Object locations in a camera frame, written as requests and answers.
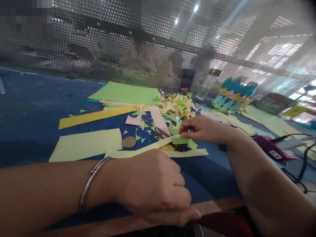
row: person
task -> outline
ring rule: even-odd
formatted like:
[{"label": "person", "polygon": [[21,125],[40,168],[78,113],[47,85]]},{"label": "person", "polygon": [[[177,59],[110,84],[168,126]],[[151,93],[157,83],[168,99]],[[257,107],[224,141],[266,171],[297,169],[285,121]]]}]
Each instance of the person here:
[{"label": "person", "polygon": [[[237,184],[262,236],[315,234],[316,208],[245,133],[198,116],[181,123],[183,138],[227,145]],[[79,212],[96,161],[41,163],[0,171],[1,236],[29,236]],[[180,167],[154,149],[112,159],[98,170],[86,207],[118,202],[154,224],[184,226],[201,217],[191,206]]]}]

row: perforated metal mesh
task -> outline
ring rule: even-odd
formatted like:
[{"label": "perforated metal mesh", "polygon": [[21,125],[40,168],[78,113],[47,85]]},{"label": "perforated metal mesh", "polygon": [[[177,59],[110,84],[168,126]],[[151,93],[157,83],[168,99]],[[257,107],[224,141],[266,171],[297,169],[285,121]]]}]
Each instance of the perforated metal mesh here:
[{"label": "perforated metal mesh", "polygon": [[291,95],[316,74],[305,1],[53,0],[52,7],[53,39],[2,41],[1,64],[174,90],[196,52],[215,51],[219,83],[244,76],[259,84],[257,99]]}]

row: silver bangle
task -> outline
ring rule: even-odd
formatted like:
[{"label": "silver bangle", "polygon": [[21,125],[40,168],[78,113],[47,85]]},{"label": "silver bangle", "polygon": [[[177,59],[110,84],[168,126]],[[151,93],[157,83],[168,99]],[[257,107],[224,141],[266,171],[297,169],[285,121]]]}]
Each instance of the silver bangle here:
[{"label": "silver bangle", "polygon": [[112,157],[108,156],[103,158],[95,167],[94,169],[91,171],[91,176],[88,180],[87,185],[85,186],[85,189],[83,190],[82,196],[81,196],[81,201],[80,201],[80,211],[82,212],[87,212],[88,210],[85,208],[85,199],[86,199],[86,193],[87,190],[90,186],[90,183],[93,179],[93,177],[96,175],[96,172],[98,171],[98,169],[101,167],[101,165],[103,165],[105,162],[107,162],[108,160],[111,160]]}]

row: bottle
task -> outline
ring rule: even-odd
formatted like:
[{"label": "bottle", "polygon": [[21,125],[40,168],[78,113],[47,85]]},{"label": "bottle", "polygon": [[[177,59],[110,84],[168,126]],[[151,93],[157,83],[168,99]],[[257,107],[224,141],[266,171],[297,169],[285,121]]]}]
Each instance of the bottle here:
[{"label": "bottle", "polygon": [[202,102],[207,95],[210,93],[211,88],[213,87],[213,85],[216,83],[216,81],[218,80],[218,77],[222,74],[223,72],[220,70],[210,70],[208,73],[207,78],[205,79],[201,90],[199,90],[197,96],[195,97],[195,100],[197,102]]}]

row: blue table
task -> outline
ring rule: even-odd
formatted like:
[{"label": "blue table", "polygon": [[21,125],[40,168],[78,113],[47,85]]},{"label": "blue table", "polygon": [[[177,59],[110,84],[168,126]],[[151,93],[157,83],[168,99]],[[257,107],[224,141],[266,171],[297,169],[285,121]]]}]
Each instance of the blue table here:
[{"label": "blue table", "polygon": [[[82,125],[58,130],[59,120],[68,114],[78,115],[79,110],[87,113],[100,111],[99,103],[86,102],[86,98],[96,92],[101,85],[97,82],[66,80],[65,78],[0,70],[0,76],[7,94],[0,95],[0,167],[47,162],[60,136],[120,128],[122,138],[135,136],[138,127],[126,125],[125,120],[132,113],[102,119]],[[235,114],[244,123],[268,131],[246,117]],[[150,113],[143,117],[151,123]],[[155,142],[153,135],[138,129],[137,135],[145,138],[133,149],[139,149]],[[175,158],[181,167],[186,188],[192,196],[192,203],[228,197],[240,197],[234,175],[231,171],[227,153],[218,149],[217,144],[197,142],[198,148],[206,148],[210,155],[198,158]],[[87,158],[100,160],[104,155]],[[288,170],[298,174],[301,163],[293,161]],[[316,180],[312,169],[308,168],[305,177]],[[116,203],[109,203],[82,214],[78,213],[52,226],[50,229],[73,226],[130,215]]]}]

